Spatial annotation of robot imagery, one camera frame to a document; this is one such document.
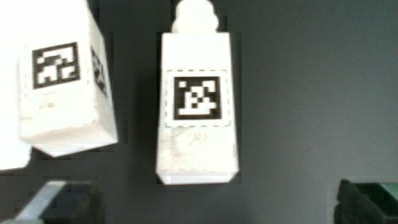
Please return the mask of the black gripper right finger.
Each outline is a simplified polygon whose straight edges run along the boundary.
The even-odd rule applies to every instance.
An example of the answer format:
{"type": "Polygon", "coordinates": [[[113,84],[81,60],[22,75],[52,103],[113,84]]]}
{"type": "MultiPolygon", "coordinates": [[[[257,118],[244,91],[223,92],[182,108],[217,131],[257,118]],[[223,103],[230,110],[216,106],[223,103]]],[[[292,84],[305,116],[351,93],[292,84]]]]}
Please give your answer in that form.
{"type": "Polygon", "coordinates": [[[398,224],[398,182],[342,180],[337,224],[398,224]]]}

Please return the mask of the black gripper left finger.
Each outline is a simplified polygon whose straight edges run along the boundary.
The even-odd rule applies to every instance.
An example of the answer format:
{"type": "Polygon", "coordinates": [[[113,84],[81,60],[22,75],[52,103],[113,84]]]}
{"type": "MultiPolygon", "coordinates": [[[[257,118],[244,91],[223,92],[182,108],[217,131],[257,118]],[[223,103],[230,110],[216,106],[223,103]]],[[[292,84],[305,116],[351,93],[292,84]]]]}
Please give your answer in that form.
{"type": "Polygon", "coordinates": [[[102,188],[88,181],[52,180],[20,214],[18,224],[107,224],[102,188]]]}

